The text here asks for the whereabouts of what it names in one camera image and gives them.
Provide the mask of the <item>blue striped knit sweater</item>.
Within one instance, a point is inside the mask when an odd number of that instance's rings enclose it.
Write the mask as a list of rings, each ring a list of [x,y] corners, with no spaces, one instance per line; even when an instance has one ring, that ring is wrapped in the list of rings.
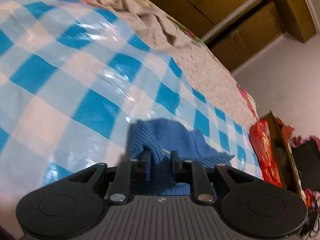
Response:
[[[146,178],[131,186],[134,194],[178,196],[189,195],[190,185],[174,182],[170,167],[170,153],[176,151],[181,160],[200,162],[204,167],[231,164],[233,155],[212,148],[198,129],[188,130],[180,122],[165,118],[137,120],[131,125],[127,152],[132,159],[140,159],[143,150],[151,151]]]

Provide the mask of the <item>red gift bag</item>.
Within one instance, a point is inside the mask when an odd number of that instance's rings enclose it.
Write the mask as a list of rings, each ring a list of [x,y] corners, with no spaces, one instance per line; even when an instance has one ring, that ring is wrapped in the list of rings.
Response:
[[[250,128],[249,139],[264,181],[282,187],[279,171],[273,158],[270,130],[266,120],[260,120]]]

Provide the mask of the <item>wooden side cabinet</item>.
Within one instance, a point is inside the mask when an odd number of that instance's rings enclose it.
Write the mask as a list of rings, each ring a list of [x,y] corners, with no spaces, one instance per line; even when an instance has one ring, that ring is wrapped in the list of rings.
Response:
[[[302,188],[299,184],[298,170],[293,159],[289,141],[285,140],[280,125],[272,111],[269,111],[260,120],[266,120],[268,123],[273,158],[278,168],[282,188],[294,192],[302,199]]]

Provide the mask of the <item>white floral bed sheet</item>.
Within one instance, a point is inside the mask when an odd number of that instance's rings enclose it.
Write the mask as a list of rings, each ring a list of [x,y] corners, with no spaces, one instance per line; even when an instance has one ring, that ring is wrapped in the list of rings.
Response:
[[[134,1],[142,1],[160,9],[149,0]],[[245,130],[249,130],[258,119],[253,98],[239,86],[231,73],[199,38],[167,13],[166,16],[181,32],[180,42],[178,46],[160,52],[175,60],[191,86],[213,106],[230,115]]]

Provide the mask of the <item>blue white checkered plastic sheet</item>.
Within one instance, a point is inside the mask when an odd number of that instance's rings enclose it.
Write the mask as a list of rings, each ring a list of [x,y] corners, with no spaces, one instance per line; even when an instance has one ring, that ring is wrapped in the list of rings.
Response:
[[[23,236],[23,196],[116,165],[129,126],[153,118],[200,130],[233,167],[261,177],[248,130],[115,13],[79,0],[1,0],[1,229],[11,237]]]

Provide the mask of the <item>beige crumpled cloth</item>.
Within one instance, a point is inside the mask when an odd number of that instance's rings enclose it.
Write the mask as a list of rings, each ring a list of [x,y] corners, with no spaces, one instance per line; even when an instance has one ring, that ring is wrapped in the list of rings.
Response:
[[[91,4],[115,13],[155,50],[165,51],[179,45],[181,32],[161,9],[134,0],[91,0]]]

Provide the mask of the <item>brown wooden wardrobe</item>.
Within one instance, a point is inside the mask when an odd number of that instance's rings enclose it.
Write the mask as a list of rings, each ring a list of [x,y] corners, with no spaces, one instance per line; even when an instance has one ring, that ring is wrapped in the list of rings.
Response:
[[[308,0],[150,0],[199,37],[230,71],[283,33],[306,42],[316,33]]]

